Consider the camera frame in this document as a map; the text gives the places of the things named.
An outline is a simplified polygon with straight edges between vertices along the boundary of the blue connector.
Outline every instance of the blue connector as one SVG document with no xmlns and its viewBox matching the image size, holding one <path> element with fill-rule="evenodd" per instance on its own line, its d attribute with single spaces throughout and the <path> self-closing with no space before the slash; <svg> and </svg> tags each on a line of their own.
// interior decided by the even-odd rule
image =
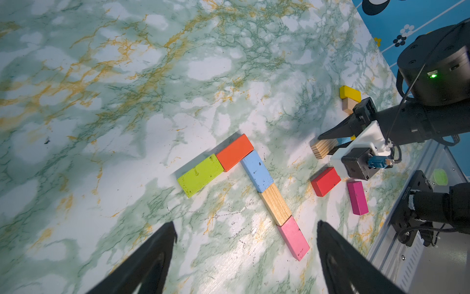
<svg viewBox="0 0 470 294">
<path fill-rule="evenodd" d="M 367 165 L 373 168 L 386 168 L 392 166 L 394 163 L 395 161 L 387 156 L 372 156 L 367 162 Z"/>
</svg>

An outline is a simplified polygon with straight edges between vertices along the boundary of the yellow block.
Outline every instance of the yellow block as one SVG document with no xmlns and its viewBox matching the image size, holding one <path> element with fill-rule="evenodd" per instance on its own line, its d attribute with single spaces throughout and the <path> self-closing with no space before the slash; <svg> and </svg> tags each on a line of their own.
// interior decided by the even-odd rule
<svg viewBox="0 0 470 294">
<path fill-rule="evenodd" d="M 339 96 L 341 99 L 351 98 L 357 102 L 361 101 L 360 92 L 348 86 L 342 86 L 339 88 Z"/>
</svg>

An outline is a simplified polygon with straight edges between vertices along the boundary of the orange block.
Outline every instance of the orange block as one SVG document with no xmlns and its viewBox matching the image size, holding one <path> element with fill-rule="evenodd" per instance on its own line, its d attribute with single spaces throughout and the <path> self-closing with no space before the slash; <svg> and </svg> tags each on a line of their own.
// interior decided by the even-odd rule
<svg viewBox="0 0 470 294">
<path fill-rule="evenodd" d="M 227 146 L 227 148 L 222 150 L 216 156 L 224 168 L 224 172 L 227 172 L 253 150 L 253 145 L 248 140 L 248 137 L 243 134 L 240 138 L 233 141 L 233 143 Z"/>
</svg>

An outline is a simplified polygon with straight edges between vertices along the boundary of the natural wood block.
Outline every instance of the natural wood block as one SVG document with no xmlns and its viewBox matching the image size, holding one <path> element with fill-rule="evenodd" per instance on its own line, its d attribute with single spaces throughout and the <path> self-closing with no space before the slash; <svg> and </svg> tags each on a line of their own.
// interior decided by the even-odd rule
<svg viewBox="0 0 470 294">
<path fill-rule="evenodd" d="M 282 226 L 292 215 L 275 183 L 269 186 L 263 193 L 259 193 L 259 196 L 278 226 Z"/>
<path fill-rule="evenodd" d="M 217 154 L 217 159 L 224 167 L 224 171 L 227 172 L 253 150 L 253 145 L 248 140 L 248 137 L 243 134 L 227 146 L 227 148 L 219 152 L 219 154 Z"/>
<path fill-rule="evenodd" d="M 201 190 L 210 181 L 215 179 L 224 171 L 219 160 L 212 154 L 204 159 L 200 164 L 190 169 L 187 173 L 178 178 L 178 183 L 184 192 L 191 198 L 199 190 Z"/>
<path fill-rule="evenodd" d="M 346 112 L 347 114 L 352 114 L 353 113 L 353 108 L 356 106 L 356 104 L 359 103 L 357 101 L 354 101 L 351 98 L 346 98 L 343 99 L 343 111 Z"/>
<path fill-rule="evenodd" d="M 328 152 L 333 150 L 338 146 L 337 139 L 326 139 L 326 140 L 319 140 L 316 141 L 310 148 L 312 148 L 313 153 L 317 159 L 322 159 L 328 155 Z"/>
<path fill-rule="evenodd" d="M 347 97 L 349 97 L 355 100 L 357 103 L 361 101 L 360 92 L 348 86 L 342 86 L 341 88 L 339 88 L 339 96 L 341 97 L 341 99 L 346 99 Z"/>
</svg>

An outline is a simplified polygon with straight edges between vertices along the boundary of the blue wall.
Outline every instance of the blue wall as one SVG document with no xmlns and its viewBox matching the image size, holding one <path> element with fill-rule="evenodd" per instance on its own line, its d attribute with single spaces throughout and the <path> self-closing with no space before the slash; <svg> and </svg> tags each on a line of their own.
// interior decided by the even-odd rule
<svg viewBox="0 0 470 294">
<path fill-rule="evenodd" d="M 356 5 L 395 76 L 398 70 L 396 66 L 398 56 L 404 48 L 415 41 L 416 37 L 470 17 L 470 0 L 352 0 L 352 2 Z M 450 147 L 450 151 L 462 171 L 470 176 L 470 133 L 461 134 L 460 137 L 461 142 Z"/>
</svg>

